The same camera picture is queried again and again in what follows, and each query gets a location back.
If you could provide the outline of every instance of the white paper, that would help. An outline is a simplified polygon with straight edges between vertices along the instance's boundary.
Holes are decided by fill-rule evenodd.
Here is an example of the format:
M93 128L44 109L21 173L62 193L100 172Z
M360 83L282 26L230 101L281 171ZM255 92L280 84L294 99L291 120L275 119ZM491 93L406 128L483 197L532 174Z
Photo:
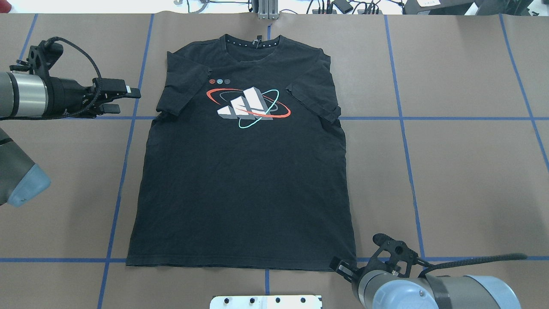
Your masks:
M435 5L440 5L439 0L417 0L417 3L420 7L433 7Z

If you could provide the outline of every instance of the black t-shirt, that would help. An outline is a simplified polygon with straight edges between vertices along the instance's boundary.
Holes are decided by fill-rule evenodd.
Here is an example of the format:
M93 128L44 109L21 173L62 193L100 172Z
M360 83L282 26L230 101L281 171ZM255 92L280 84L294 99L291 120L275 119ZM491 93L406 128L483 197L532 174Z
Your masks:
M321 49L283 36L168 52L126 264L356 264L329 67Z

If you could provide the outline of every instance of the red object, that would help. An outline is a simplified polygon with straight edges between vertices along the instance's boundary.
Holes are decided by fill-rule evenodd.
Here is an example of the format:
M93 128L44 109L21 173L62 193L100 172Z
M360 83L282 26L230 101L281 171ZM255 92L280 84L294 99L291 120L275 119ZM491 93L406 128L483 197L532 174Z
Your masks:
M0 0L0 13L7 13L12 10L12 5L6 0Z

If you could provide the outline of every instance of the white mounting plate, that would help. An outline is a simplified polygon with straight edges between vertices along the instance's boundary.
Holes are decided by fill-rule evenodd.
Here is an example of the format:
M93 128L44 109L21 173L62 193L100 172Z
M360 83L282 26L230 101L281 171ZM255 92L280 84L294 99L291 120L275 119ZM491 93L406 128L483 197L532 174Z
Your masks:
M215 296L210 302L210 309L322 309L322 296Z

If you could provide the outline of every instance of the folded sleeve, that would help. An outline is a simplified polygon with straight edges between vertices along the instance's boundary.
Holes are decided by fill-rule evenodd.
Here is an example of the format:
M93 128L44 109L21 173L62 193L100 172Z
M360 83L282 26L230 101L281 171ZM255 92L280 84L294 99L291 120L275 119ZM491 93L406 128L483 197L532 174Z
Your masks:
M320 50L316 63L293 80L286 91L319 117L334 123L341 115L330 73L330 57Z
M178 54L167 53L166 85L156 106L157 112L175 116L208 81L211 69Z

